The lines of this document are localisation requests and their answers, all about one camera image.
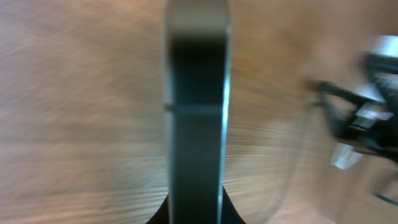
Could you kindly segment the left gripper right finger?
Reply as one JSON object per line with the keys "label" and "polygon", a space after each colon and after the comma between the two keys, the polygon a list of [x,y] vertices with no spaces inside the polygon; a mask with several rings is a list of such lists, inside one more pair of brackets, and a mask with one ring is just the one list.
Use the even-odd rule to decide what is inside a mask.
{"label": "left gripper right finger", "polygon": [[221,224],[246,224],[235,209],[227,191],[222,187],[221,196]]}

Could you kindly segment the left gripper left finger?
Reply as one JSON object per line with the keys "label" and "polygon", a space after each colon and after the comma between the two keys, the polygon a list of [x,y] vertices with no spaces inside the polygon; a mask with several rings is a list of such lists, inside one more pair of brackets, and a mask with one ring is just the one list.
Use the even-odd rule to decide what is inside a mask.
{"label": "left gripper left finger", "polygon": [[169,224],[169,195],[166,196],[159,209],[146,224]]}

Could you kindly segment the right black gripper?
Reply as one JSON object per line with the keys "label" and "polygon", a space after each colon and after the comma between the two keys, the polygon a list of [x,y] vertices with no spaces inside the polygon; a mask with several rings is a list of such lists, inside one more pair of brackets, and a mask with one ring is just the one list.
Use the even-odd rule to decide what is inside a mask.
{"label": "right black gripper", "polygon": [[[397,161],[397,58],[367,54],[361,63],[368,79],[358,94],[323,80],[309,80],[307,86],[318,96],[331,134],[339,140],[357,140],[363,130],[353,127],[359,116],[365,119],[361,140],[369,153]],[[353,106],[348,112],[332,98]]]}

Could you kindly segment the turquoise screen smartphone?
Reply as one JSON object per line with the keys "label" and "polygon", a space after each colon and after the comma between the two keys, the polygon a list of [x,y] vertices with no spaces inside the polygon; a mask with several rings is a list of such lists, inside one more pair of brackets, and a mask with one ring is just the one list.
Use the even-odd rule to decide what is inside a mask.
{"label": "turquoise screen smartphone", "polygon": [[169,1],[164,88],[171,223],[219,223],[230,93],[229,3]]}

